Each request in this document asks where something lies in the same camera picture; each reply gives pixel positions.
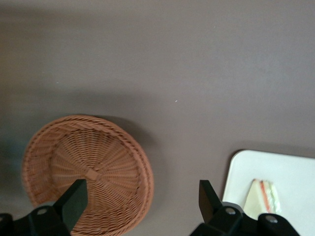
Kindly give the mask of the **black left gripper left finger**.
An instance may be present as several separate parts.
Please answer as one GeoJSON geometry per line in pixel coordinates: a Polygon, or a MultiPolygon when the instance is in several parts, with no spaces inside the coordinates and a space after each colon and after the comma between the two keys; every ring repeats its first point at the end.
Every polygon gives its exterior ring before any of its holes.
{"type": "Polygon", "coordinates": [[[32,236],[69,236],[88,204],[87,181],[76,180],[53,205],[28,215],[32,236]]]}

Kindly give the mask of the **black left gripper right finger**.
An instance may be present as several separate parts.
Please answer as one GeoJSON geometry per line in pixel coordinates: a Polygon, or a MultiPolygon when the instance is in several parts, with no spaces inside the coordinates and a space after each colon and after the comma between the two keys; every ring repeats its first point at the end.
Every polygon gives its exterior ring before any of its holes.
{"type": "Polygon", "coordinates": [[[191,236],[238,236],[243,214],[237,206],[224,204],[208,180],[199,182],[199,208],[204,222],[191,236]]]}

